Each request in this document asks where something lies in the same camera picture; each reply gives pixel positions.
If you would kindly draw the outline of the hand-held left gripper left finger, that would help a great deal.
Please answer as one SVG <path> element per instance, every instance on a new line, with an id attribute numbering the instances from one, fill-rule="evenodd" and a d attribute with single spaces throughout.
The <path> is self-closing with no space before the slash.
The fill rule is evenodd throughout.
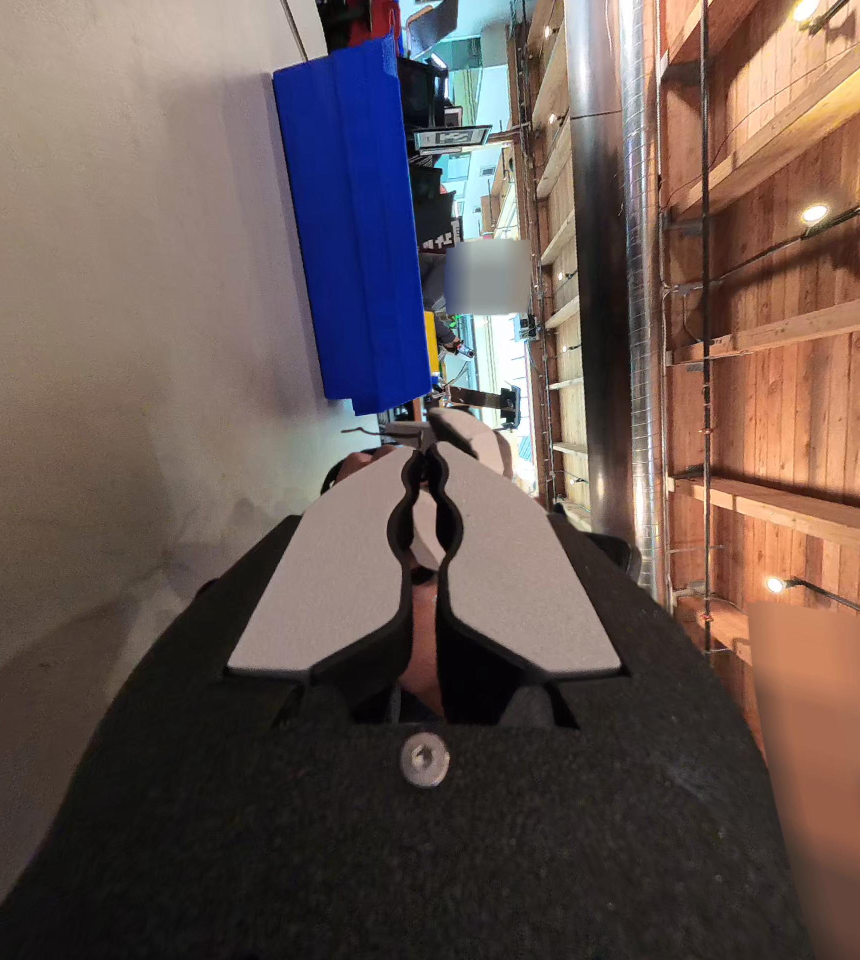
<path id="1" fill-rule="evenodd" d="M 236 676 L 389 685 L 413 644 L 409 447 L 335 483 L 299 519 L 227 662 Z"/>

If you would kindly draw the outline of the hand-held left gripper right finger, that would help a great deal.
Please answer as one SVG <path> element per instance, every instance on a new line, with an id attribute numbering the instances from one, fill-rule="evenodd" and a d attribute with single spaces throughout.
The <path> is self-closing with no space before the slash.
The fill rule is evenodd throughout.
<path id="1" fill-rule="evenodd" d="M 427 459 L 454 628 L 539 678 L 618 674 L 620 656 L 549 514 L 454 443 L 436 443 Z"/>

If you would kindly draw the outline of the blue plastic bin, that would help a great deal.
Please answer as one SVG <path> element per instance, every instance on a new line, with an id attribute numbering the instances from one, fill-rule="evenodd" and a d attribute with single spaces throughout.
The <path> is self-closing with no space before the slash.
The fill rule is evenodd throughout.
<path id="1" fill-rule="evenodd" d="M 386 35 L 271 81 L 324 395 L 377 415 L 432 385 L 398 48 Z"/>

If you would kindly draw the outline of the person's right hand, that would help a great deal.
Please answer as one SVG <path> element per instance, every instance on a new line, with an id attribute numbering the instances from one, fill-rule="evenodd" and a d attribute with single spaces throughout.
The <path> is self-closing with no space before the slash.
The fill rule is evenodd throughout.
<path id="1" fill-rule="evenodd" d="M 333 484 L 338 484 L 352 474 L 357 474 L 365 467 L 376 463 L 380 459 L 397 452 L 400 449 L 399 446 L 393 444 L 384 444 L 374 449 L 368 449 L 364 451 L 357 451 L 348 454 L 339 464 L 337 473 L 333 478 Z"/>

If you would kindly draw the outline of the black tilted panel on stand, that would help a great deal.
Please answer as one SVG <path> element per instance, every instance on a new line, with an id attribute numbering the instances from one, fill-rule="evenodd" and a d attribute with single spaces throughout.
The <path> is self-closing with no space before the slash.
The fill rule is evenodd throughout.
<path id="1" fill-rule="evenodd" d="M 500 418 L 500 429 L 517 429 L 521 422 L 521 390 L 518 386 L 504 387 L 494 393 L 484 390 L 448 385 L 445 394 L 454 407 L 471 407 L 495 411 Z"/>

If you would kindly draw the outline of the marker sign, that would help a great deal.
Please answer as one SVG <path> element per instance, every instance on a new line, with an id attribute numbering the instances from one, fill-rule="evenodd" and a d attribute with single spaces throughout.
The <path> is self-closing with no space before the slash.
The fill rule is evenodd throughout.
<path id="1" fill-rule="evenodd" d="M 422 157 L 465 154 L 488 149 L 491 131 L 490 125 L 418 129 L 412 132 L 412 144 Z"/>

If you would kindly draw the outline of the silver air duct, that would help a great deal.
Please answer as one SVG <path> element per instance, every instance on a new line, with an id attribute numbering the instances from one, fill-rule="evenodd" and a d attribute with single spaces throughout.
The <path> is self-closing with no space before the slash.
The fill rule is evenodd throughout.
<path id="1" fill-rule="evenodd" d="M 658 3 L 617 3 L 626 228 L 630 484 L 639 583 L 671 606 L 664 490 Z"/>

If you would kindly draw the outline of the black ceiling duct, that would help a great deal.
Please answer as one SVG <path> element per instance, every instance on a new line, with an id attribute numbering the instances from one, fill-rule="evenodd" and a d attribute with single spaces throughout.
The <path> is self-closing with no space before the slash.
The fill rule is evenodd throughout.
<path id="1" fill-rule="evenodd" d="M 590 522 L 636 538 L 618 3 L 566 1 Z"/>

